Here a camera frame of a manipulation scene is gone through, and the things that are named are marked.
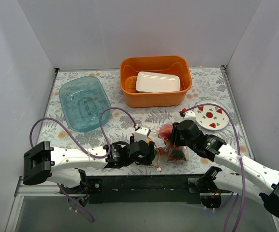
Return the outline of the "clear zip top bag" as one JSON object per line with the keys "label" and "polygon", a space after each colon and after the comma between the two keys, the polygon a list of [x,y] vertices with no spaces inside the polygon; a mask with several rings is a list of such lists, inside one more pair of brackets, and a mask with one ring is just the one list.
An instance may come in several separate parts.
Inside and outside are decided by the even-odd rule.
{"label": "clear zip top bag", "polygon": [[173,145],[170,136],[173,132],[173,124],[164,124],[156,133],[151,133],[149,142],[154,142],[154,158],[151,166],[159,173],[166,163],[185,163],[189,161],[190,151],[186,146]]}

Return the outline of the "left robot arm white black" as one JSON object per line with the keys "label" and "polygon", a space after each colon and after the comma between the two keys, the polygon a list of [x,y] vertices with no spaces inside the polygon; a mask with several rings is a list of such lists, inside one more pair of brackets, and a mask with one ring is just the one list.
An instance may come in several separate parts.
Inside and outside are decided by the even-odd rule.
{"label": "left robot arm white black", "polygon": [[83,193],[88,186],[87,168],[120,169],[132,163],[149,166],[155,157],[154,146],[154,142],[143,140],[117,142],[83,152],[41,142],[24,154],[23,183],[33,186],[50,181]]}

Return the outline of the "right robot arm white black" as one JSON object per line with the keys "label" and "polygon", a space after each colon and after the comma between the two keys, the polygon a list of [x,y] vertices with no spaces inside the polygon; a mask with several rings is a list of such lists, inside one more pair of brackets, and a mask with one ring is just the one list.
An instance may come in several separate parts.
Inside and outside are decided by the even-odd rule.
{"label": "right robot arm white black", "polygon": [[174,123],[170,141],[237,173],[224,174],[220,168],[210,168],[203,177],[207,191],[228,190],[263,202],[264,208],[279,218],[279,171],[238,155],[223,139],[203,134],[192,120]]}

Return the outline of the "green fake bell pepper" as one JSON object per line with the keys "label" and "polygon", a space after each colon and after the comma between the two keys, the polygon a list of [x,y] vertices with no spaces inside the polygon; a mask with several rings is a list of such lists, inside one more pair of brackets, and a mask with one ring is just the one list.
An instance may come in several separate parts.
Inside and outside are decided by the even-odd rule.
{"label": "green fake bell pepper", "polygon": [[169,155],[169,158],[172,160],[184,160],[185,159],[185,153],[183,152],[182,148],[179,149],[173,149],[171,151],[171,154]]}

